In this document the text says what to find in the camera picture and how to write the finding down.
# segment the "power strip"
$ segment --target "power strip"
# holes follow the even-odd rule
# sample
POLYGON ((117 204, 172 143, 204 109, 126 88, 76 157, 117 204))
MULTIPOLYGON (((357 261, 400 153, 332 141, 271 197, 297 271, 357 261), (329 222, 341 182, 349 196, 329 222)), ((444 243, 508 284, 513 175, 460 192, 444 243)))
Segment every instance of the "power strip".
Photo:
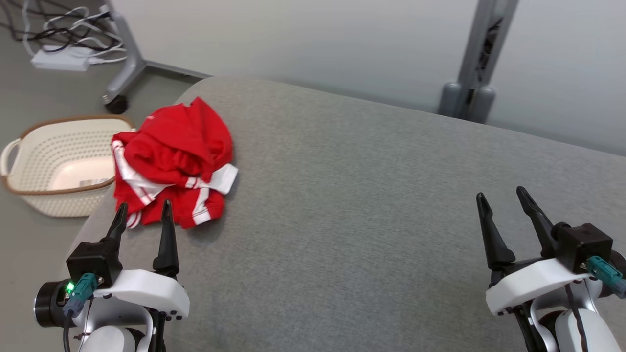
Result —
MULTIPOLYGON (((60 46, 44 45, 46 50, 59 49, 60 46)), ((47 53, 40 49, 39 52, 31 59, 35 68, 45 70, 62 70, 62 71, 82 71, 85 72, 89 68, 90 62, 88 56, 94 51, 89 48, 80 48, 69 46, 57 53, 47 53)))

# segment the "red hoodie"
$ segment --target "red hoodie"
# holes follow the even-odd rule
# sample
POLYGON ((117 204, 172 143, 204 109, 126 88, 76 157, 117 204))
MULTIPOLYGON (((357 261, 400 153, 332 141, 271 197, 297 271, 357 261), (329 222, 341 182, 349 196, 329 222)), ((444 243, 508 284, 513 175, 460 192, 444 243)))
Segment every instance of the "red hoodie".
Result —
POLYGON ((228 128, 202 99, 158 109, 137 132, 114 135, 111 147, 129 227, 160 221, 166 199, 183 228, 222 216, 237 168, 228 128))

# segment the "basket handle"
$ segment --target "basket handle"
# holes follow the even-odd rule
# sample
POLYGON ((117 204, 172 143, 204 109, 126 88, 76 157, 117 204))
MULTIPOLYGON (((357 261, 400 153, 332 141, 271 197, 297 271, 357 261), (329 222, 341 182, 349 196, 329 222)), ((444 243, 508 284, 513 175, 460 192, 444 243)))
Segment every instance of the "basket handle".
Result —
POLYGON ((7 165, 9 162, 9 154, 11 153, 11 150, 13 150, 13 148, 15 148, 15 146, 18 145, 20 142, 22 142, 22 138, 18 138, 13 142, 7 144, 6 147, 4 147, 2 155, 0 155, 0 174, 2 174, 2 176, 9 175, 9 167, 7 165))

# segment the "fabric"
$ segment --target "fabric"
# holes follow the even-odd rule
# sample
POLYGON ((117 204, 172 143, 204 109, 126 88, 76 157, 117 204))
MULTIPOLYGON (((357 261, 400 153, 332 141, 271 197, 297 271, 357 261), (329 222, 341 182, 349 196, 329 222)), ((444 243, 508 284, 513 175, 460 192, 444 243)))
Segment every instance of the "fabric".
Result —
POLYGON ((228 163, 228 129, 202 99, 158 109, 137 132, 113 136, 111 148, 115 198, 117 207, 128 203, 128 227, 160 221, 166 200, 184 229, 222 216, 237 168, 228 163))
MULTIPOLYGON (((196 96, 245 174, 220 220, 177 227, 191 313, 165 326, 168 351, 526 351, 485 303, 478 192, 518 260, 541 250, 519 185, 553 223, 591 222, 626 254, 626 158, 270 81, 209 78, 179 102, 196 96)), ((114 204, 74 246, 106 233, 114 204)), ((160 233, 128 230, 124 268, 151 269, 160 233)), ((626 304, 597 307, 626 351, 626 304)))

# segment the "gray cushion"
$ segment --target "gray cushion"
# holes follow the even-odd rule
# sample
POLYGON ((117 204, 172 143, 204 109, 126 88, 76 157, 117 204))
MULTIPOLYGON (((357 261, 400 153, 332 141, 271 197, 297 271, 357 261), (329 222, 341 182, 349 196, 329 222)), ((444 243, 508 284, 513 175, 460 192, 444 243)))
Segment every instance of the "gray cushion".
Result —
MULTIPOLYGON (((282 83, 209 78, 240 174, 223 219, 178 229, 191 316, 172 351, 525 351, 492 316, 476 210, 484 192, 518 259, 539 254, 515 187, 556 223, 591 222, 626 253, 626 158, 282 83)), ((113 220, 111 195, 75 244, 113 220)), ((150 269, 160 226, 120 259, 150 269)), ((598 304, 622 348, 626 303, 598 304)))

